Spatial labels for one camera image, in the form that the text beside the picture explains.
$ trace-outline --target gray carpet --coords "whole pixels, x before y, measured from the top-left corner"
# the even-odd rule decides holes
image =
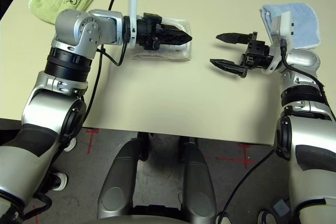
[[[82,223],[95,219],[98,196],[110,165],[121,146],[134,136],[136,132],[99,129],[91,133],[82,129],[77,146],[69,153],[62,153],[54,164],[54,168],[68,175],[67,187],[48,192],[52,207],[25,223]],[[149,159],[138,165],[134,205],[180,208],[183,165],[177,161],[178,139],[154,135]],[[212,176],[218,212],[241,178],[271,150],[270,146],[207,139],[199,139],[198,145]],[[261,209],[275,213],[272,205],[287,198],[287,163],[273,155],[245,181],[227,212],[234,224],[255,224]],[[41,205],[33,199],[28,209]],[[278,223],[288,223],[289,215],[279,217],[275,213]]]

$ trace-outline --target red tape mark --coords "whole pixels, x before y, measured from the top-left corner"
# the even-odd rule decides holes
[[[251,146],[250,145],[248,145],[248,144],[241,144],[241,143],[238,143],[238,146],[240,147],[240,148],[243,148],[243,152],[244,152],[244,167],[245,167],[245,169],[247,169],[247,164],[248,163],[250,163],[249,162],[249,159],[247,158],[247,154],[246,154],[246,148],[250,148]]]
[[[35,224],[39,224],[37,215],[35,215]]]
[[[92,146],[92,140],[93,140],[93,135],[98,134],[99,133],[99,129],[94,129],[94,130],[86,130],[86,133],[90,133],[90,141],[89,141],[89,146],[88,146],[88,152],[87,155],[90,154],[91,152],[91,146]]]

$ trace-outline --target blue towel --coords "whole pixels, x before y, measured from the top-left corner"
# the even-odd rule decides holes
[[[262,7],[261,17],[270,40],[272,41],[270,35],[272,19],[289,10],[294,23],[293,47],[307,49],[317,47],[321,43],[319,21],[313,8],[304,3],[264,5]]]

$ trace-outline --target beige table surface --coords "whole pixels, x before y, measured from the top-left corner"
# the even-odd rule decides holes
[[[20,119],[37,73],[44,69],[54,27],[37,19],[29,0],[14,0],[0,21],[0,118]],[[110,0],[94,0],[89,9],[106,9]],[[260,18],[263,4],[305,2],[320,22],[319,79],[336,110],[336,0],[139,0],[138,14],[185,18],[192,30],[192,60],[136,61],[123,65],[107,59],[85,126],[146,131],[220,140],[271,144],[280,112],[279,76],[250,71],[241,79],[213,67],[210,58],[236,63],[245,46],[225,44],[216,35],[258,31],[269,44]],[[114,10],[127,15],[128,0],[116,0]],[[121,47],[108,53],[120,55]],[[98,67],[95,58],[88,78],[89,101]]]

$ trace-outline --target white towel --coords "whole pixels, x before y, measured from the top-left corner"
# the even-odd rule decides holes
[[[185,19],[162,18],[162,24],[173,25],[191,36],[190,25]],[[143,50],[142,46],[136,45],[127,50],[127,54],[134,60],[167,60],[185,61],[190,60],[191,41],[180,46],[160,45],[159,50]]]

